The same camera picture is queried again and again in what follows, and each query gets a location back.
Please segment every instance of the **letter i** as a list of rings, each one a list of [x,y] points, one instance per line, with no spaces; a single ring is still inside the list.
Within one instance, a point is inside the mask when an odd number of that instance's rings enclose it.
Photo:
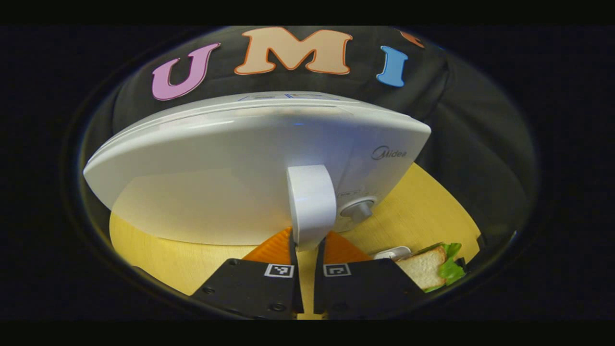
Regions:
[[[376,79],[390,86],[402,87],[403,64],[408,60],[408,56],[391,47],[381,46],[380,49],[386,54],[386,59],[384,61],[383,72],[377,74]]]

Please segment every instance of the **letter u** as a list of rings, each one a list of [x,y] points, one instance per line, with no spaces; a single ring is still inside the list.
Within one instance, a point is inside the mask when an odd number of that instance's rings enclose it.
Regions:
[[[209,46],[199,48],[188,54],[188,56],[192,58],[188,78],[177,85],[171,85],[170,77],[171,69],[173,68],[173,65],[180,61],[179,58],[173,59],[156,68],[154,72],[152,72],[154,75],[154,79],[152,81],[152,94],[154,98],[160,101],[168,101],[186,95],[194,90],[194,88],[199,86],[203,79],[205,79],[209,56],[212,50],[218,48],[219,46],[219,42],[210,44]]]

